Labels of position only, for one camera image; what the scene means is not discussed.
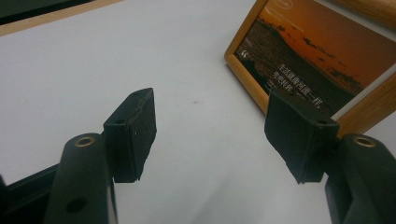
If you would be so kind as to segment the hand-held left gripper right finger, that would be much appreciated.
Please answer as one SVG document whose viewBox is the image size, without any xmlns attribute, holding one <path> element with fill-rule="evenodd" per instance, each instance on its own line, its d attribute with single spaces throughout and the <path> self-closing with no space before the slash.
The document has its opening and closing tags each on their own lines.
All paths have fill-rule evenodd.
<svg viewBox="0 0 396 224">
<path fill-rule="evenodd" d="M 300 96 L 270 93 L 264 132 L 298 184 L 321 181 L 324 150 L 338 130 L 337 122 Z"/>
</svg>

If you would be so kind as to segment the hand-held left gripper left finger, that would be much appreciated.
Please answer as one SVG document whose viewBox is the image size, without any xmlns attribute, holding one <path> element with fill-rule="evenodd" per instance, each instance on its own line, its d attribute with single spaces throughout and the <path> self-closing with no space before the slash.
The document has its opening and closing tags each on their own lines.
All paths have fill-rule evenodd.
<svg viewBox="0 0 396 224">
<path fill-rule="evenodd" d="M 154 90 L 131 93 L 104 123 L 116 183 L 133 183 L 143 174 L 156 137 Z"/>
</svg>

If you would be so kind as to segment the wooden picture frame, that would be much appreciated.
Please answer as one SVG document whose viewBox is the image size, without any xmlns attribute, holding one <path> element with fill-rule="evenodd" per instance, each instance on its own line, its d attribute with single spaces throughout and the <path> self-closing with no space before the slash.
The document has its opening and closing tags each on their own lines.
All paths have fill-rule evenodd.
<svg viewBox="0 0 396 224">
<path fill-rule="evenodd" d="M 396 112 L 396 0 L 256 0 L 224 59 L 261 110 L 279 89 L 365 133 Z"/>
</svg>

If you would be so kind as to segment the white paper sheet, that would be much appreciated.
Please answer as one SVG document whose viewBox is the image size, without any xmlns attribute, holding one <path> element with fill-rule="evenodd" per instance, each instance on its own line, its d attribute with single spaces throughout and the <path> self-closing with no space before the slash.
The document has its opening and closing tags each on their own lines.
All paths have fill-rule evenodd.
<svg viewBox="0 0 396 224">
<path fill-rule="evenodd" d="M 322 183 L 298 184 L 223 55 L 255 0 L 122 0 L 0 36 L 0 176 L 57 163 L 132 92 L 157 134 L 120 224 L 332 224 Z"/>
</svg>

